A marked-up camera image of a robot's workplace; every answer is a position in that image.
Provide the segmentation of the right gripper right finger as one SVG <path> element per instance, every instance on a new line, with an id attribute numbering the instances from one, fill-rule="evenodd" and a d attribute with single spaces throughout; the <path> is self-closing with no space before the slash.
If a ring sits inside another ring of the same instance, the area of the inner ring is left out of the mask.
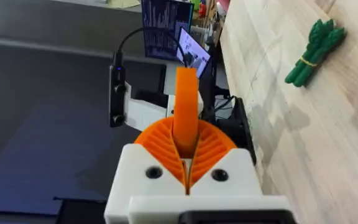
<path id="1" fill-rule="evenodd" d="M 262 195 L 251 154 L 220 129 L 199 121 L 199 138 L 188 176 L 190 196 Z"/>

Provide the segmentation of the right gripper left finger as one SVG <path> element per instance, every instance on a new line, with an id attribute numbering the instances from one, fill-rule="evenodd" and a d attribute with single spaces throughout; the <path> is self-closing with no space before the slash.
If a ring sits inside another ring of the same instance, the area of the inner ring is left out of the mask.
<path id="1" fill-rule="evenodd" d="M 153 123 L 122 149 L 106 223 L 178 223 L 173 202 L 185 196 L 186 175 L 173 140 L 173 118 Z"/>

